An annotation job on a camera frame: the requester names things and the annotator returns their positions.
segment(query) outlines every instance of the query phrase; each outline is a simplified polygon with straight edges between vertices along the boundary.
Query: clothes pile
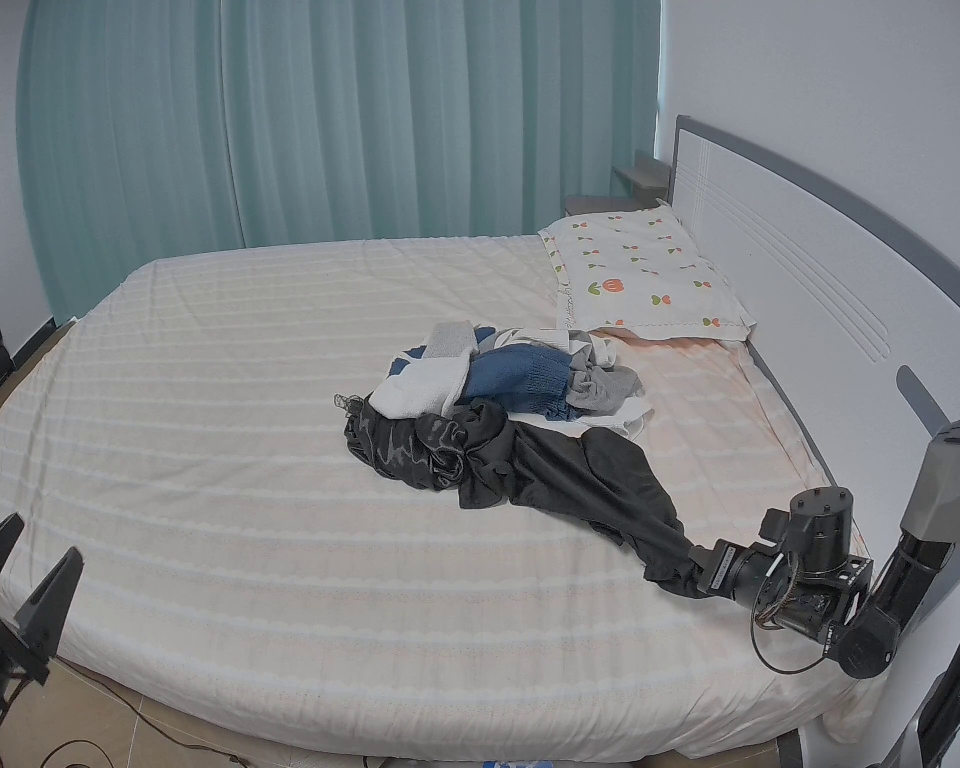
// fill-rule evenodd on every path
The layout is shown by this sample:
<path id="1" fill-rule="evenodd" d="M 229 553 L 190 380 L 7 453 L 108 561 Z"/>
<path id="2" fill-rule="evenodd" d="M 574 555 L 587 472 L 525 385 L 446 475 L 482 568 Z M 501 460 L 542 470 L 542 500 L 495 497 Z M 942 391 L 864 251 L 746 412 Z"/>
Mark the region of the clothes pile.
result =
<path id="1" fill-rule="evenodd" d="M 457 488 L 462 509 L 506 498 L 576 517 L 633 547 L 648 581 L 702 598 L 670 495 L 626 439 L 650 408 L 615 363 L 612 340 L 583 331 L 440 323 L 369 396 L 335 401 L 350 453 L 381 476 Z"/>
<path id="2" fill-rule="evenodd" d="M 513 420 L 573 436 L 602 426 L 627 437 L 650 406 L 636 395 L 636 373 L 615 363 L 612 340 L 585 331 L 440 323 L 394 360 L 370 403 L 388 419 L 449 418 L 482 397 Z"/>

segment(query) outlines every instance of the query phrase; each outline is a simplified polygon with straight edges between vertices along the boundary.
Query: white pillow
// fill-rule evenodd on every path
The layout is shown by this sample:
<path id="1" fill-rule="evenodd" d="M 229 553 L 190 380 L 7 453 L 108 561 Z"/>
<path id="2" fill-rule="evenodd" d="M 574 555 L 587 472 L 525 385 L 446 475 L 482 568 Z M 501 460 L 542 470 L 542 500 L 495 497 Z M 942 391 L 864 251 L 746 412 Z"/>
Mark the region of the white pillow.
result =
<path id="1" fill-rule="evenodd" d="M 558 327 L 742 342 L 756 325 L 669 205 L 567 217 L 540 236 L 560 282 Z"/>

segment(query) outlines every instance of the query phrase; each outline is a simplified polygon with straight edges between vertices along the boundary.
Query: nightstand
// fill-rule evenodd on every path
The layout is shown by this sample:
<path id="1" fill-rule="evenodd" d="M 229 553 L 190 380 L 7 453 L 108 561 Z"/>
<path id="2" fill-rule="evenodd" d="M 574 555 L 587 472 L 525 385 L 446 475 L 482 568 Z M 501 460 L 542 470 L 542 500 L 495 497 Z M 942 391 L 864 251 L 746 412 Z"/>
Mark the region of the nightstand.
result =
<path id="1" fill-rule="evenodd" d="M 666 200 L 670 186 L 670 166 L 637 152 L 630 168 L 613 166 L 614 172 L 631 185 L 631 198 L 601 197 L 598 195 L 568 195 L 564 198 L 567 216 L 588 213 L 610 213 L 618 210 L 645 210 L 656 208 L 657 200 Z"/>

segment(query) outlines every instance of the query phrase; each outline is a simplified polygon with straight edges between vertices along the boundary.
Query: floor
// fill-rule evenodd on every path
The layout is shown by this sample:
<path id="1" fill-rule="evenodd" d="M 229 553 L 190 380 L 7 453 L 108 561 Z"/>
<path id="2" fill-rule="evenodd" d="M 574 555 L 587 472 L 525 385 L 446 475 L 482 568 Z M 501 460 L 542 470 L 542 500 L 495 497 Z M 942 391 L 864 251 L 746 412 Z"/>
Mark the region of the floor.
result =
<path id="1" fill-rule="evenodd" d="M 178 741 L 202 744 L 248 758 L 260 768 L 363 768 L 360 757 L 328 755 L 286 747 L 271 741 L 227 731 L 177 712 L 124 686 L 88 673 L 109 684 L 120 697 Z M 114 768 L 227 768 L 225 756 L 189 751 L 167 741 L 116 697 L 72 669 L 55 661 L 46 686 L 31 684 L 17 699 L 0 729 L 0 758 L 5 768 L 39 768 L 57 746 L 71 739 L 89 739 L 109 756 Z M 108 768 L 89 744 L 73 744 L 59 752 L 48 768 L 76 763 Z M 406 760 L 371 759 L 370 768 L 403 768 Z M 635 768 L 780 768 L 776 741 L 744 747 L 699 760 L 676 753 L 646 757 Z"/>

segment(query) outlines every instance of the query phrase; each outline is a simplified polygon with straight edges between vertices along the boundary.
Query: black satin fabric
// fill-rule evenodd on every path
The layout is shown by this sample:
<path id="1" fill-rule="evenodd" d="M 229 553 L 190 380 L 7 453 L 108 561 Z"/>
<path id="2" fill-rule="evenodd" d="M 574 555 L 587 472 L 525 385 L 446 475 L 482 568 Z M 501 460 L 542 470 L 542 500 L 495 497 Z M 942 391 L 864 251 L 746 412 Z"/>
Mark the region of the black satin fabric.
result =
<path id="1" fill-rule="evenodd" d="M 683 597 L 705 597 L 670 495 L 643 449 L 609 429 L 570 438 L 510 421 L 502 407 L 482 399 L 453 419 L 385 419 L 360 398 L 347 409 L 349 451 L 378 474 L 417 489 L 459 488 L 463 509 L 486 509 L 506 497 L 584 520 L 616 544 L 632 546 L 648 581 Z"/>

